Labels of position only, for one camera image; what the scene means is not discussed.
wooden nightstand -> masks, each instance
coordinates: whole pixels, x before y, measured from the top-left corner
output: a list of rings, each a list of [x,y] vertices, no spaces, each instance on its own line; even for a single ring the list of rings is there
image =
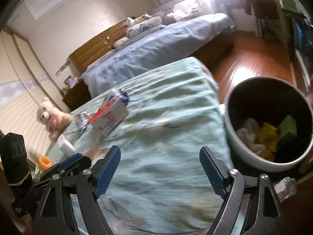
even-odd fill
[[[83,80],[70,89],[63,97],[64,103],[70,108],[71,111],[76,110],[91,100],[88,86],[85,85]]]

box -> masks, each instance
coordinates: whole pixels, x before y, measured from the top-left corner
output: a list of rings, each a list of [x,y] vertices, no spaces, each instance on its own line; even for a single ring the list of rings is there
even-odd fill
[[[104,137],[128,115],[128,111],[118,97],[113,97],[103,107],[101,107],[89,122]]]

teddy bear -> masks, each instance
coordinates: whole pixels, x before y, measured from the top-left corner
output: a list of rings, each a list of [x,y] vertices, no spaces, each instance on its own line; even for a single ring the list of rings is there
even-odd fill
[[[43,98],[37,109],[37,120],[46,125],[46,130],[50,133],[49,139],[53,142],[58,139],[72,119],[71,114],[55,108],[47,97]]]

screw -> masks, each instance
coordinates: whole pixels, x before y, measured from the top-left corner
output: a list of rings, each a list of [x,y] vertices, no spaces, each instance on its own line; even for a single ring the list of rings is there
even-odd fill
[[[53,180],[57,180],[57,179],[59,179],[60,178],[60,175],[59,174],[54,174],[53,176],[52,176],[52,179]]]
[[[237,175],[237,174],[238,174],[238,170],[236,170],[236,169],[230,169],[230,170],[229,170],[229,173],[232,174],[232,175]]]
[[[91,173],[91,169],[84,169],[83,174],[84,175],[89,175]]]
[[[269,177],[269,176],[266,175],[266,174],[261,174],[261,178],[262,178],[262,179],[268,179],[268,177]]]

headboard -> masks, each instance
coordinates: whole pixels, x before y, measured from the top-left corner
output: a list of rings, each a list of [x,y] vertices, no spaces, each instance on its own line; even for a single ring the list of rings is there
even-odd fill
[[[89,65],[113,49],[113,44],[126,35],[127,20],[103,31],[69,55],[70,60],[80,73]]]

